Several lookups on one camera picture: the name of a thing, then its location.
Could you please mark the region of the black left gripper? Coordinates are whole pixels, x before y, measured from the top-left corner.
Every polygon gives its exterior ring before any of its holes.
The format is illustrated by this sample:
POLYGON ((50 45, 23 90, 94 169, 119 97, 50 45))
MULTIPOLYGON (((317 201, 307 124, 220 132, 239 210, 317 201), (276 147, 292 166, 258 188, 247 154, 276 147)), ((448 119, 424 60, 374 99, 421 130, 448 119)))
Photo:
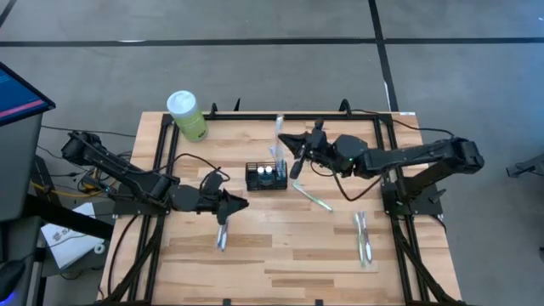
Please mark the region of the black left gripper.
POLYGON ((200 193, 200 198, 197 202, 197 212, 211 213, 216 216, 219 225, 226 225, 228 213, 239 212, 248 206, 247 199, 231 194, 227 190, 217 190, 200 193), (228 201, 242 203, 228 204, 228 201))

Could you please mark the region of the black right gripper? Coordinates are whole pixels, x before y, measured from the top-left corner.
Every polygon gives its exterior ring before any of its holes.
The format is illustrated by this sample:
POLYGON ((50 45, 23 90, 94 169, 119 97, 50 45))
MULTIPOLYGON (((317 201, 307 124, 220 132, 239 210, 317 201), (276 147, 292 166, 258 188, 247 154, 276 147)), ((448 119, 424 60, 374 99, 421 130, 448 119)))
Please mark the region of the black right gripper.
POLYGON ((314 129, 311 133, 280 133, 278 137, 293 154, 294 163, 289 173, 291 179, 299 177, 303 164, 306 161, 316 163, 321 167, 331 170, 333 173, 336 172, 331 153, 332 146, 327 142, 325 132, 314 129))

